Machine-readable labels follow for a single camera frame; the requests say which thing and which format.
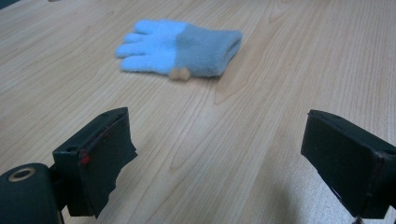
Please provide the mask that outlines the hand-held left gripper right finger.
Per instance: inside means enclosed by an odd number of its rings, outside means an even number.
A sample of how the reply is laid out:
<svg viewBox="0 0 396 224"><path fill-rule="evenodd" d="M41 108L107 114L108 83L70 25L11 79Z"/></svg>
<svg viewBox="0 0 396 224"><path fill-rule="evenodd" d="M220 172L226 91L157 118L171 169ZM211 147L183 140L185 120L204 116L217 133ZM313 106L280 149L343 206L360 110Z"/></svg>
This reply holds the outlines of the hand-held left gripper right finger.
<svg viewBox="0 0 396 224"><path fill-rule="evenodd" d="M396 209L396 147L337 115L311 110L301 154L353 217Z"/></svg>

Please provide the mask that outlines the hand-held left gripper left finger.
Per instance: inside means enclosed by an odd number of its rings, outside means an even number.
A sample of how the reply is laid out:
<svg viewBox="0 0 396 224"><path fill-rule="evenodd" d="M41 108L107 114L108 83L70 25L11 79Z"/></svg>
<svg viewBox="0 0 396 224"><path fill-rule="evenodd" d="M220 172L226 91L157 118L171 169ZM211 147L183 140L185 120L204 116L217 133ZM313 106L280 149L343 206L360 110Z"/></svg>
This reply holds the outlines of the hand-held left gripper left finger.
<svg viewBox="0 0 396 224"><path fill-rule="evenodd" d="M57 147L51 171L58 204L73 217L98 217L121 169L136 156L129 111L107 111Z"/></svg>

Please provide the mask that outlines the blue and grey glove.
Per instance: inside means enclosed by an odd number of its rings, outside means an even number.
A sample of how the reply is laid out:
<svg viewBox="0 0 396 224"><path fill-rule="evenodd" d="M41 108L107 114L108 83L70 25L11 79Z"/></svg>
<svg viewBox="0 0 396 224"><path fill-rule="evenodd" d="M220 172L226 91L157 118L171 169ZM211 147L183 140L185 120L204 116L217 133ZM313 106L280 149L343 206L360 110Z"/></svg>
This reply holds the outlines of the blue and grey glove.
<svg viewBox="0 0 396 224"><path fill-rule="evenodd" d="M183 21L141 20L115 50L120 70L173 80L219 77L239 50L242 33L210 30Z"/></svg>

